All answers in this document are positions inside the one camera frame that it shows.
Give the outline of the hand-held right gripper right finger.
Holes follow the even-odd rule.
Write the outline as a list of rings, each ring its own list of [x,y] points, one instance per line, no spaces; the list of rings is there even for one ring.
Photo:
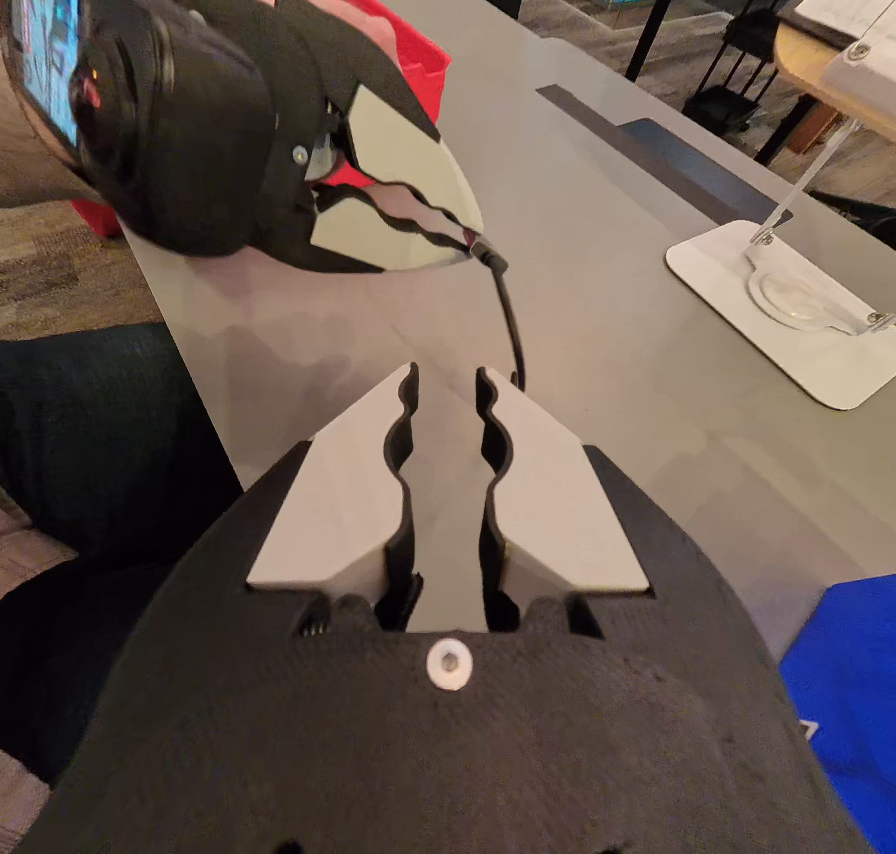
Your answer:
[[[518,628],[540,598],[650,591],[577,435],[493,368],[476,371],[476,412],[494,472],[478,542],[487,628]]]

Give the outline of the small red plastic bin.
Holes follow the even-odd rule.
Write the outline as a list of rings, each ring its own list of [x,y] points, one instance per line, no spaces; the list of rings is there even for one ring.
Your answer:
[[[106,203],[88,199],[71,199],[70,204],[98,237],[114,239],[124,234],[115,210]]]

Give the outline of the white document stand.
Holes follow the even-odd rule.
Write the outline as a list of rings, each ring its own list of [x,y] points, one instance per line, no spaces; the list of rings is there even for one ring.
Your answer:
[[[894,379],[894,312],[874,311],[784,243],[777,226],[839,147],[866,127],[843,116],[843,125],[763,223],[728,222],[666,252],[666,266],[680,281],[801,390],[841,412]]]

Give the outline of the person's plaid shirt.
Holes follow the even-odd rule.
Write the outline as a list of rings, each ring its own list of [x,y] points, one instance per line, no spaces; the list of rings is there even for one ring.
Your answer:
[[[73,557],[73,550],[41,534],[1,493],[1,595]],[[19,761],[1,752],[1,851],[12,852],[50,795],[49,787]]]

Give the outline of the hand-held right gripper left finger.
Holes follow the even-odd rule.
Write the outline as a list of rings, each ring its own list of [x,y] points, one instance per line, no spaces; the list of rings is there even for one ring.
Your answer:
[[[409,485],[420,370],[401,365],[319,430],[246,577],[257,591],[364,599],[405,629],[423,587]]]

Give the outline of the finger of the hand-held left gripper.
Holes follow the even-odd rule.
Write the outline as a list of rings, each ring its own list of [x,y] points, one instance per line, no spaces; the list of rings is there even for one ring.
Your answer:
[[[351,164],[373,181],[367,192],[388,220],[467,243],[484,233],[476,196],[449,147],[420,130],[365,85],[346,116]]]
[[[410,271],[470,258],[462,226],[409,191],[318,191],[313,246],[378,270]]]

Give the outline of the blue plastic bin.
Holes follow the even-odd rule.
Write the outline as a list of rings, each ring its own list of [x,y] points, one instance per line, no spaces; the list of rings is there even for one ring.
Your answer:
[[[895,575],[824,592],[779,670],[805,736],[876,851],[895,851]]]

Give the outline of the black metal cart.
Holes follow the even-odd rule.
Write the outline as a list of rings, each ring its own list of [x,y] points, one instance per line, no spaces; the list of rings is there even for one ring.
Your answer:
[[[681,113],[719,137],[745,132],[760,100],[778,76],[772,56],[777,30],[778,16],[771,8],[745,10],[730,20],[719,51]],[[721,84],[710,86],[713,72],[728,51],[738,52],[734,64]],[[756,59],[756,66],[740,89],[733,88],[734,76],[745,58]]]

